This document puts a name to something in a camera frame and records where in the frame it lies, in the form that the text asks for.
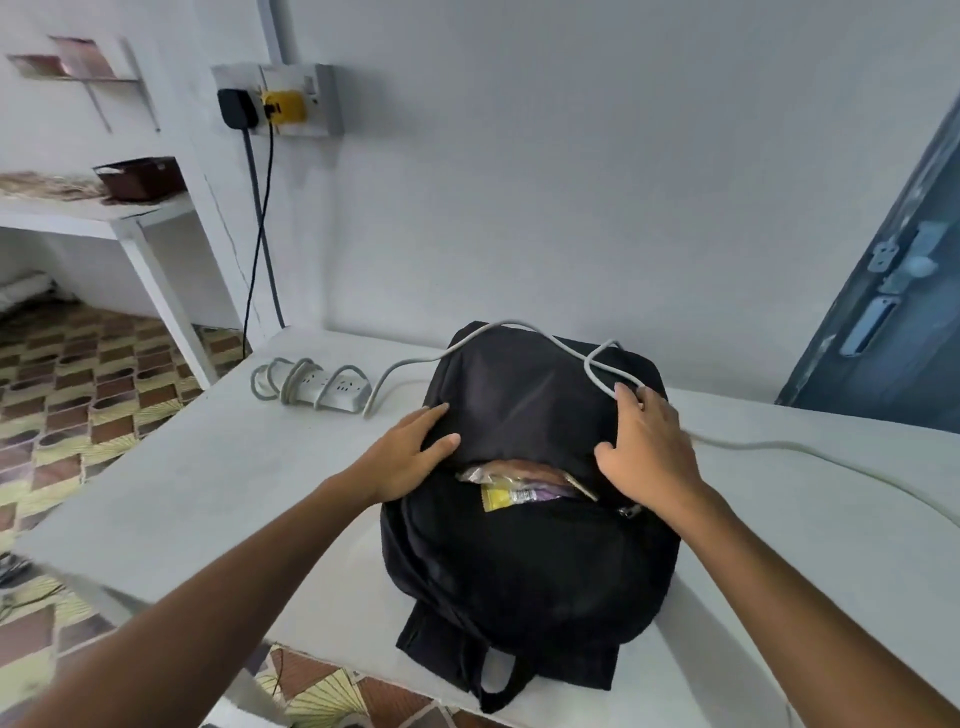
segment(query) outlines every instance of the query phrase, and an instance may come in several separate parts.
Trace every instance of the white table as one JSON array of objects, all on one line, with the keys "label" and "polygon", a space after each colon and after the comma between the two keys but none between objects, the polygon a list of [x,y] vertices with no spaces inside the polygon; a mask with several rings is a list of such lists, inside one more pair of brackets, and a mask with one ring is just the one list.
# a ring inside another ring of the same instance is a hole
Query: white table
[{"label": "white table", "polygon": [[156,259],[144,230],[193,211],[186,192],[153,205],[103,205],[100,200],[24,200],[0,196],[0,228],[117,240],[147,289],[157,313],[204,389],[217,372],[180,299]]},{"label": "white table", "polygon": [[[397,371],[369,421],[255,400],[248,391],[254,366],[275,355],[309,355],[325,366],[356,363],[375,376],[398,359],[432,351],[286,329],[15,548],[72,574],[82,596],[121,621],[129,615],[124,605],[160,599],[349,464],[420,405],[434,365]],[[670,395],[691,429],[743,442],[804,442],[896,475],[960,509],[956,435],[693,392]],[[886,486],[798,453],[704,447],[699,456],[705,477],[747,523],[960,703],[960,532],[952,524]],[[383,567],[377,515],[367,512],[337,540],[270,638],[475,709],[470,696],[395,649],[412,600]],[[536,679],[496,718],[536,728],[789,725],[772,675],[685,548],[655,625],[621,650],[611,692]]]}]

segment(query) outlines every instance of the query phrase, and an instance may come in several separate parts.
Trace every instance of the black backpack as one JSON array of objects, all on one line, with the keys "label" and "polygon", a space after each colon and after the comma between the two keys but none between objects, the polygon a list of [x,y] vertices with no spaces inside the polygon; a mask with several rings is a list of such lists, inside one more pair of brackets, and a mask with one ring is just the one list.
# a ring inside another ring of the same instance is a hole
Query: black backpack
[{"label": "black backpack", "polygon": [[[457,332],[451,345],[483,326]],[[563,340],[583,354],[595,346]],[[607,349],[597,361],[665,396],[654,364]],[[614,375],[594,370],[608,386]],[[462,443],[410,495],[383,505],[383,557],[394,583],[417,600],[397,641],[417,663],[500,710],[534,675],[609,690],[619,646],[660,610],[678,536],[633,505],[599,471],[597,443],[616,440],[616,403],[583,362],[533,331],[493,328],[443,359],[424,404],[449,402],[429,447],[450,432]],[[561,497],[487,513],[463,468],[531,460],[573,475],[597,502]],[[516,657],[506,688],[484,691],[487,651]]]}]

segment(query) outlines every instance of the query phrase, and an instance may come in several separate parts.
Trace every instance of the hand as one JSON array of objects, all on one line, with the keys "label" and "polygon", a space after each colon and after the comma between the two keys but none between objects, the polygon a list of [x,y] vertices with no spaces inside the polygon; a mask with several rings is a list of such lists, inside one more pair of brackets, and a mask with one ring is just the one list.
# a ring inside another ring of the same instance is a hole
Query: hand
[{"label": "hand", "polygon": [[700,477],[677,410],[649,387],[639,393],[642,403],[625,384],[615,390],[616,447],[600,443],[594,455],[616,489],[668,522],[691,497],[719,497]]},{"label": "hand", "polygon": [[359,487],[369,489],[371,502],[406,496],[460,445],[460,435],[453,433],[420,451],[426,433],[449,408],[440,404],[411,412],[373,443],[345,474],[349,473]]}]

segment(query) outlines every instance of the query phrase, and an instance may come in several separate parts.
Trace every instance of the plastic wrapper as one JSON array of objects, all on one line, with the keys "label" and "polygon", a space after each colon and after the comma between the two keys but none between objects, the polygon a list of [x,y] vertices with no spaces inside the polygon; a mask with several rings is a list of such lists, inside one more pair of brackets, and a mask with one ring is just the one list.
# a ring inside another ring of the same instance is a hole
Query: plastic wrapper
[{"label": "plastic wrapper", "polygon": [[513,491],[530,488],[542,490],[549,486],[556,489],[554,492],[560,497],[587,497],[597,500],[597,496],[571,474],[527,460],[492,460],[467,468],[457,475],[457,479]]},{"label": "plastic wrapper", "polygon": [[520,503],[538,503],[559,497],[596,497],[570,474],[526,460],[493,460],[474,465],[457,475],[458,480],[480,486],[484,511]]}]

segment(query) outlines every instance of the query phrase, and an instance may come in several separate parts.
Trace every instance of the door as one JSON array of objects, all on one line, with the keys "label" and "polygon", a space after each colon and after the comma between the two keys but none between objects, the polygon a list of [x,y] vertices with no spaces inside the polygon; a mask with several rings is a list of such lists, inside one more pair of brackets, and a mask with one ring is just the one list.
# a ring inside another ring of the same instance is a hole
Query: door
[{"label": "door", "polygon": [[958,141],[954,108],[778,403],[960,432]]}]

